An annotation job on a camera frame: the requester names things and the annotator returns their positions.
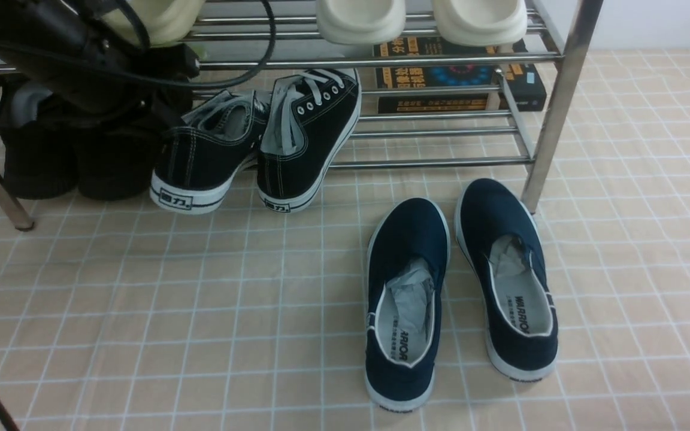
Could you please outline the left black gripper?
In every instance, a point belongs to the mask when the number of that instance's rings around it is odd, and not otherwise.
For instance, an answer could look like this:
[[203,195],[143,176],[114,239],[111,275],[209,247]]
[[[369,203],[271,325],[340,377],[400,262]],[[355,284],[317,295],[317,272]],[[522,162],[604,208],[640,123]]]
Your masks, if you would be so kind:
[[52,91],[37,120],[50,128],[165,130],[192,106],[199,58],[185,44],[143,49],[118,37],[49,36],[34,49],[38,82]]

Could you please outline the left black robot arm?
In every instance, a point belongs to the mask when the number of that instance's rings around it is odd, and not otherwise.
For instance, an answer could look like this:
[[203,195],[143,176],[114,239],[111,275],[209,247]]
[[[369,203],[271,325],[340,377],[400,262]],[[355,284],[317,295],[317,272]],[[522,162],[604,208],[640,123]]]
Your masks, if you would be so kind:
[[69,2],[0,1],[0,60],[54,95],[47,126],[158,132],[193,104],[189,47],[144,49]]

